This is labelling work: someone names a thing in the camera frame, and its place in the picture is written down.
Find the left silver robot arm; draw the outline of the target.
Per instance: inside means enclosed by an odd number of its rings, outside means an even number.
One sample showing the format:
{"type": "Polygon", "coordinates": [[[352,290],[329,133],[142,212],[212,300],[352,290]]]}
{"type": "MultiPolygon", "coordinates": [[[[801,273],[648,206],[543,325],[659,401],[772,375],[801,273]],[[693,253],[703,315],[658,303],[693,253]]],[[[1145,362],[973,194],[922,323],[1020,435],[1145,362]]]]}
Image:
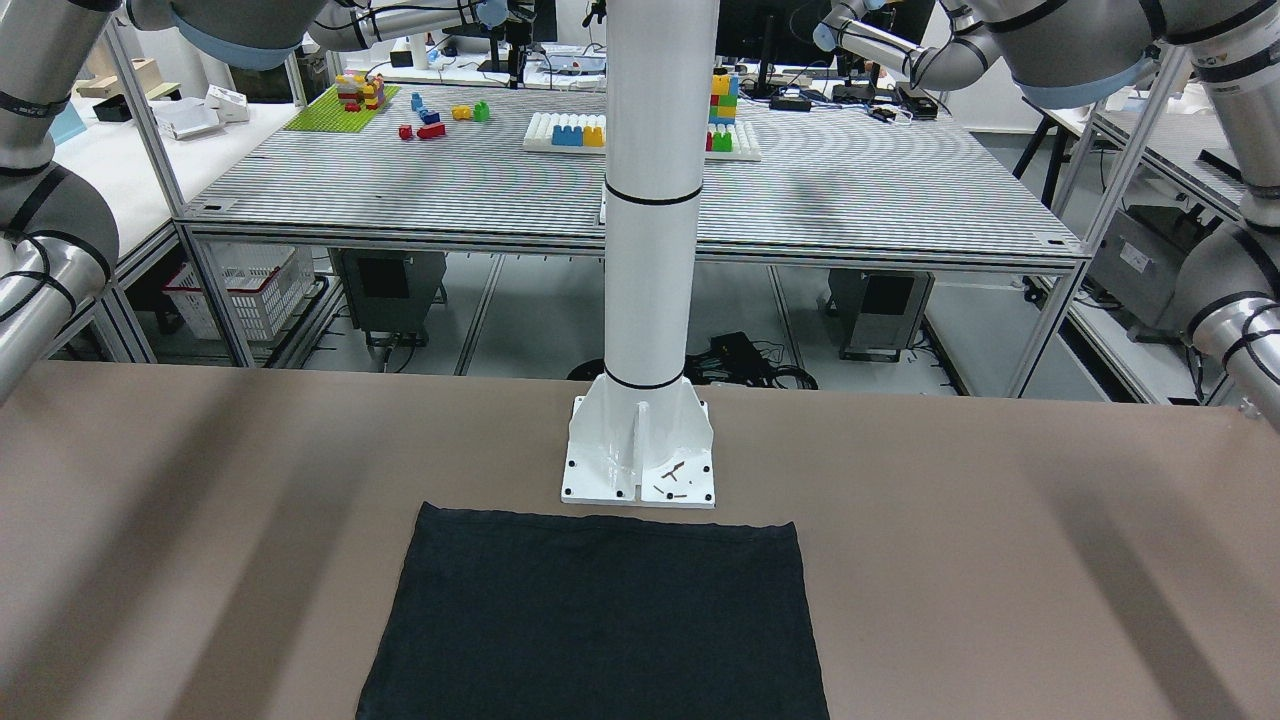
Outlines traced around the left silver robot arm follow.
{"type": "Polygon", "coordinates": [[[832,1],[819,49],[846,50],[918,88],[954,91],[1006,61],[1043,110],[1134,86],[1157,44],[1183,50],[1220,126],[1198,151],[1243,190],[1233,223],[1181,263],[1166,318],[1238,392],[1277,423],[1277,4],[1275,1],[946,1],[948,40],[924,47],[874,27],[879,1],[832,1]]]}

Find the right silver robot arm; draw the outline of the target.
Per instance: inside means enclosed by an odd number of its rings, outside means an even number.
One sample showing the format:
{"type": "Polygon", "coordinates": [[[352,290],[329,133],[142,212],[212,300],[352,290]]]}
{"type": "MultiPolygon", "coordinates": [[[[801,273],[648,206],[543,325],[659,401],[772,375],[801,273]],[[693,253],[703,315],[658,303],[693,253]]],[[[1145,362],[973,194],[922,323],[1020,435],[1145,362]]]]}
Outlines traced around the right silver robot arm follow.
{"type": "MultiPolygon", "coordinates": [[[[119,258],[102,195],[54,159],[51,128],[118,1],[3,4],[1,392],[12,395],[64,325],[92,305],[119,258]]],[[[285,60],[320,1],[131,1],[141,29],[180,31],[210,56],[269,69],[285,60]]]]}

